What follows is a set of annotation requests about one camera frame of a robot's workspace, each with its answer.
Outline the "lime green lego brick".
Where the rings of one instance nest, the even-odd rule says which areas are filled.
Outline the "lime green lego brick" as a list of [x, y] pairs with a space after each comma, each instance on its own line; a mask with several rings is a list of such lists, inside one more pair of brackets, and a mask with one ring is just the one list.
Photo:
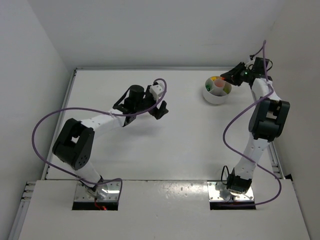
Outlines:
[[228, 88], [227, 86], [225, 86], [225, 87], [223, 88], [223, 91], [224, 91], [226, 94], [229, 94], [229, 93], [230, 93], [230, 90], [229, 90], [229, 88]]

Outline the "dark green lego brick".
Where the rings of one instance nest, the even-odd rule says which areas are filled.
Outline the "dark green lego brick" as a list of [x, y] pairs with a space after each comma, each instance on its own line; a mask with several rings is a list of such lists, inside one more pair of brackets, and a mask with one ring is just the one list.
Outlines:
[[206, 90], [209, 92], [210, 90], [211, 90], [211, 87], [210, 87], [210, 85], [205, 85], [205, 88], [206, 88]]

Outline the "orange round lego piece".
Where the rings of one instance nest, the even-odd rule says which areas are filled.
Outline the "orange round lego piece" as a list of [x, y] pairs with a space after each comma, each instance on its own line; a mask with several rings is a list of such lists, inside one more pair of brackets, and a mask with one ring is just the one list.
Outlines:
[[221, 78], [217, 78], [214, 80], [214, 85], [217, 88], [223, 89], [225, 87], [225, 84], [226, 84], [226, 82]]

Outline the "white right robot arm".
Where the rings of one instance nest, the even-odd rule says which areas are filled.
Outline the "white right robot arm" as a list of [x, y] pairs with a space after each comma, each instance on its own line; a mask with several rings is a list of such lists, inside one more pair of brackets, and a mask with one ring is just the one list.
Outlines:
[[290, 103], [276, 94], [272, 78], [266, 76], [265, 67], [270, 62], [269, 59], [252, 57], [250, 62], [241, 62], [220, 75], [233, 86], [247, 83], [257, 101], [248, 124], [247, 146], [226, 180], [226, 188], [237, 194], [245, 194], [249, 190], [264, 150], [281, 135], [290, 110]]

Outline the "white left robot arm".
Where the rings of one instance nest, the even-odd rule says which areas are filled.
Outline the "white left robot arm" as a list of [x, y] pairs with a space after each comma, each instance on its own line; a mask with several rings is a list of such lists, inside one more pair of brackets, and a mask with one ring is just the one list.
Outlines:
[[68, 119], [53, 145], [52, 153], [74, 170], [88, 190], [95, 192], [104, 179], [90, 162], [94, 140], [111, 130], [129, 125], [136, 119], [137, 113], [143, 111], [156, 120], [162, 118], [169, 112], [167, 103], [162, 101], [159, 107], [156, 104], [164, 93], [165, 85], [160, 81], [147, 88], [131, 85], [107, 114], [84, 120]]

